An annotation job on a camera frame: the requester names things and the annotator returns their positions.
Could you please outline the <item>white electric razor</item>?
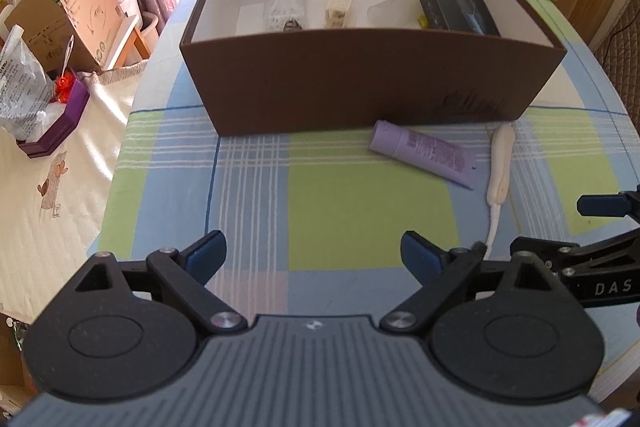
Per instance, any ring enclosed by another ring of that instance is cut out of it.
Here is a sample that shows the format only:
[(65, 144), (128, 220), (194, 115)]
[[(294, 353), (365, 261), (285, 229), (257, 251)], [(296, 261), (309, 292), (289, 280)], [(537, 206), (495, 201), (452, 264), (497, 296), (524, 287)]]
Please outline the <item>white electric razor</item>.
[(489, 258), (494, 246), (501, 207), (509, 192), (514, 143), (515, 131), (512, 124), (500, 124), (491, 139), (490, 176), (486, 193), (486, 202), (489, 207), (489, 228), (485, 242), (486, 259)]

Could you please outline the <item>purple cream tube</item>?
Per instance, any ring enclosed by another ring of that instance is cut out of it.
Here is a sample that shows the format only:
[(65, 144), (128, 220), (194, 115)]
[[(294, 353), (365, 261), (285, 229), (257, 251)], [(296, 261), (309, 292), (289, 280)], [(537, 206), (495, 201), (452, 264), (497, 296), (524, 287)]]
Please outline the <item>purple cream tube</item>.
[(475, 187), (475, 154), (434, 136), (378, 120), (373, 127), (369, 150), (469, 190)]

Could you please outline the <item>black shaver box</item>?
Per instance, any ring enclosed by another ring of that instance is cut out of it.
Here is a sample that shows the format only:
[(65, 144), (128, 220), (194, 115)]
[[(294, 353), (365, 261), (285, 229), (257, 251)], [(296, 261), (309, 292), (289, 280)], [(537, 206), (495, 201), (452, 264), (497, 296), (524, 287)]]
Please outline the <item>black shaver box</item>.
[(500, 36), (484, 0), (420, 0), (431, 29)]

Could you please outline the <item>black hair claw clip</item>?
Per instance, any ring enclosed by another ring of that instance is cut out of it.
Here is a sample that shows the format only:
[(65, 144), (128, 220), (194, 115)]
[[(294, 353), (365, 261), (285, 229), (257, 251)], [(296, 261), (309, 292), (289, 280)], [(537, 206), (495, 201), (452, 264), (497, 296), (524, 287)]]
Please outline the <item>black hair claw clip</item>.
[(284, 25), (282, 30), (285, 32), (288, 31), (298, 31), (298, 30), (302, 30), (303, 27), (302, 25), (295, 19), (292, 18), (292, 20), (288, 20)]

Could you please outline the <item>clear bag of floss picks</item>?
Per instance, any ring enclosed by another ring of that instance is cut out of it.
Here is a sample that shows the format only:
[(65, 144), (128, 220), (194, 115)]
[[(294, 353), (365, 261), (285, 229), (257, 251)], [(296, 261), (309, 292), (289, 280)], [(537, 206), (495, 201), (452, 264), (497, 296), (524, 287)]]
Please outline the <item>clear bag of floss picks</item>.
[(307, 27), (306, 0), (268, 0), (264, 5), (265, 31), (281, 31), (283, 25), (295, 18), (305, 29)]

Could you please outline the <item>beige hair comb clip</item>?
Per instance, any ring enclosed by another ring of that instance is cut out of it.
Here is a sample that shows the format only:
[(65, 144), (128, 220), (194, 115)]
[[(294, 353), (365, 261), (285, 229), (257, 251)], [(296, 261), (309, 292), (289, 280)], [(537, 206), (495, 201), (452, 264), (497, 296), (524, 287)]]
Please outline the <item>beige hair comb clip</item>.
[(350, 20), (352, 0), (329, 0), (326, 4), (324, 16), (326, 28), (345, 28)]

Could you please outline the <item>yellow snack packet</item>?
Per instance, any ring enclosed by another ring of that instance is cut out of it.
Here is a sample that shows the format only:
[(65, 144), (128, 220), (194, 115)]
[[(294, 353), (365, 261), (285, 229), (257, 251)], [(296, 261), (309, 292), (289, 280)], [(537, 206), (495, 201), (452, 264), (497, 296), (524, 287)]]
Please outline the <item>yellow snack packet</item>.
[(413, 12), (414, 18), (416, 19), (416, 22), (419, 24), (420, 28), (421, 29), (429, 28), (430, 25), (428, 24), (428, 19), (424, 14), (420, 0), (412, 0), (412, 5), (413, 5), (412, 12)]

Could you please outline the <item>checkered tablecloth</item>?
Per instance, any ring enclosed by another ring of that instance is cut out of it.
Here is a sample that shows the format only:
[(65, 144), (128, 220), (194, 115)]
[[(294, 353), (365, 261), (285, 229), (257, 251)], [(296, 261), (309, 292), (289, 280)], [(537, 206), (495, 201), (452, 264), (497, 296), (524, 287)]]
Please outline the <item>checkered tablecloth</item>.
[[(146, 65), (94, 248), (142, 259), (217, 229), (228, 255), (209, 288), (246, 317), (382, 317), (416, 290), (405, 231), (444, 248), (485, 238), (492, 124), (431, 129), (476, 155), (471, 190), (370, 152), (369, 129), (222, 139), (179, 51), (194, 3), (180, 0)], [(518, 236), (591, 244), (634, 227), (577, 212), (582, 195), (637, 186), (639, 137), (577, 32), (550, 2), (530, 3), (566, 55), (515, 123), (497, 260)]]

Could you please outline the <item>quilted brown chair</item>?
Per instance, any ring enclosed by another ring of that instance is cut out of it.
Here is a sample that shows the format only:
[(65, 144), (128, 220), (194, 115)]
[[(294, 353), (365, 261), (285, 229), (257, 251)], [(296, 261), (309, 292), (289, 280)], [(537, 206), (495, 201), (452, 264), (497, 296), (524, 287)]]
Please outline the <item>quilted brown chair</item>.
[(640, 116), (639, 9), (640, 0), (627, 0), (596, 51), (598, 62), (636, 129)]

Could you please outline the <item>brown cardboard storage box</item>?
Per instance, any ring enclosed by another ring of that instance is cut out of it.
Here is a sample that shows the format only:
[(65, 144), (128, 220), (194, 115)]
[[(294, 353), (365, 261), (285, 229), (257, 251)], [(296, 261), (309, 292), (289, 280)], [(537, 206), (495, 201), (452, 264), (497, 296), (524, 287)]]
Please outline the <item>brown cardboard storage box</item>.
[(265, 31), (268, 0), (196, 0), (180, 51), (223, 136), (457, 124), (520, 117), (565, 48), (526, 0), (484, 0), (500, 36), (374, 28), (352, 0), (326, 28), (329, 0), (306, 0), (307, 27)]

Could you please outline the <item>purple tray box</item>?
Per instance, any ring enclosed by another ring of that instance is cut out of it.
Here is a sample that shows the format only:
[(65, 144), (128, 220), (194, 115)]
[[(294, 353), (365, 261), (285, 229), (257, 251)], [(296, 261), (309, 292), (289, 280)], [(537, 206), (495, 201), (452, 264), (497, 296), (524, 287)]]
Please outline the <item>purple tray box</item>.
[(16, 141), (18, 148), (29, 158), (51, 155), (77, 128), (89, 98), (90, 94), (85, 83), (76, 79), (62, 115), (43, 132), (37, 141)]

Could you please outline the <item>crumpled clear plastic bag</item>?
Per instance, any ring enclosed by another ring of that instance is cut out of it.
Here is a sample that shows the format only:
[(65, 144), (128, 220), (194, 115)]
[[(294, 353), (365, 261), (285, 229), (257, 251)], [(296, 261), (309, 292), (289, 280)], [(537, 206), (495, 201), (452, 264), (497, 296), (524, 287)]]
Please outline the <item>crumpled clear plastic bag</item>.
[(37, 114), (54, 95), (54, 83), (14, 25), (1, 50), (1, 127), (16, 141), (26, 141), (37, 126)]

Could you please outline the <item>brown cardboard boxes stack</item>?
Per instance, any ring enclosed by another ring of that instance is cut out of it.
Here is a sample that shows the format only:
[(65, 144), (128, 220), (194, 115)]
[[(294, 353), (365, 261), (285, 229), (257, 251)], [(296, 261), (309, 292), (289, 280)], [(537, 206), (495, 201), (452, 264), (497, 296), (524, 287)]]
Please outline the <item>brown cardboard boxes stack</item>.
[(21, 0), (4, 21), (8, 29), (23, 29), (26, 46), (46, 72), (62, 67), (70, 40), (73, 69), (104, 72), (122, 65), (133, 24), (117, 0)]

